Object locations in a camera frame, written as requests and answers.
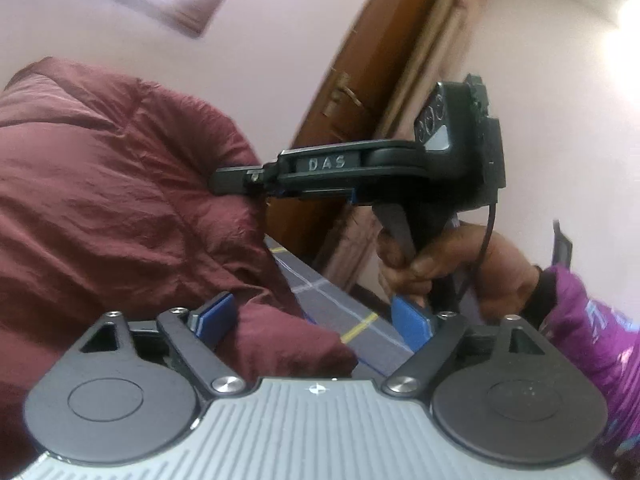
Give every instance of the white wall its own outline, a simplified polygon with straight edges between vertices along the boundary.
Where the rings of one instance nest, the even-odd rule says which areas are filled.
[[[288,147],[366,0],[225,0],[194,40],[112,0],[0,0],[0,88],[44,56],[195,94],[262,160]]]
[[[545,266],[558,218],[590,293],[640,319],[640,48],[620,39],[568,0],[488,0],[460,77],[482,76],[502,126],[497,229]]]

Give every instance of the wooden door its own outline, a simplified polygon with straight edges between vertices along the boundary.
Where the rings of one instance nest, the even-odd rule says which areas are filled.
[[[293,148],[370,139],[435,0],[369,0]],[[344,200],[271,199],[267,232],[311,262]]]

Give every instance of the maroon jacket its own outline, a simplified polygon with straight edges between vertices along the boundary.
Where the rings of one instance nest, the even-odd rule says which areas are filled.
[[[217,354],[248,380],[345,376],[337,334],[302,319],[262,239],[262,204],[213,196],[256,164],[231,120],[155,83],[47,58],[0,94],[0,478],[33,450],[29,389],[108,310],[153,319],[236,295]]]

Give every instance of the hand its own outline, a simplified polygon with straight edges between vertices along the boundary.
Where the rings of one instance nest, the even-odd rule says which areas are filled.
[[[451,274],[478,257],[484,227],[462,224],[444,231],[427,245],[412,262],[402,256],[391,235],[378,235],[380,285],[386,294],[409,296],[424,306],[431,280]],[[505,314],[519,313],[538,284],[540,272],[507,238],[493,233],[484,261],[476,276],[476,295],[485,320],[498,320]]]

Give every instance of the gray ridged plate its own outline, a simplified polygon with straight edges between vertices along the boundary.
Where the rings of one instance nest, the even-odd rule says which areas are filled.
[[[600,480],[590,460],[544,471],[482,462],[450,443],[423,407],[370,381],[268,379],[214,402],[171,449],[141,462],[90,467],[44,454],[24,480]]]

